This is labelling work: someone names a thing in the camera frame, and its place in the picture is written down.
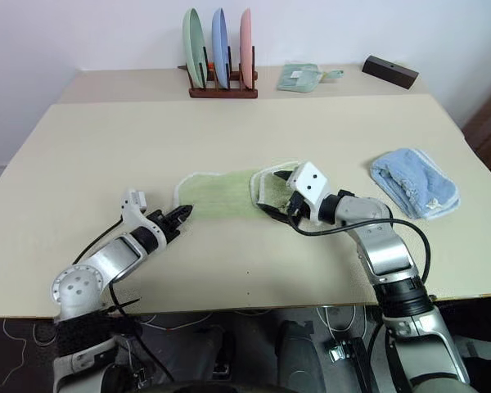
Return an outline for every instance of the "white tabletop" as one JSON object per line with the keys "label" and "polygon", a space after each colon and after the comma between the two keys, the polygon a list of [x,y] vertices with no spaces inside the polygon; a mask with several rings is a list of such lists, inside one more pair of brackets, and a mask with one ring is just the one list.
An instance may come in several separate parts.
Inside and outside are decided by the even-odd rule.
{"label": "white tabletop", "polygon": [[[0,178],[0,316],[57,314],[52,280],[117,220],[126,187],[168,209],[194,171],[311,160],[403,218],[368,175],[400,147],[425,150],[462,194],[454,213],[415,222],[433,251],[429,293],[491,294],[491,173],[427,94],[54,105]],[[421,241],[397,231],[422,271]],[[375,301],[346,234],[301,237],[267,217],[192,220],[117,290],[141,296],[129,308],[141,313]]]}

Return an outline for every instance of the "blue towel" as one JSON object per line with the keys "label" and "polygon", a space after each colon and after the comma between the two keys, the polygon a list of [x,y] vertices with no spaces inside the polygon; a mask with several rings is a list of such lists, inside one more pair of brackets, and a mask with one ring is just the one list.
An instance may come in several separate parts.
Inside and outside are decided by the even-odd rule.
{"label": "blue towel", "polygon": [[417,149],[398,149],[377,158],[371,177],[410,219],[435,219],[460,205],[458,188]]}

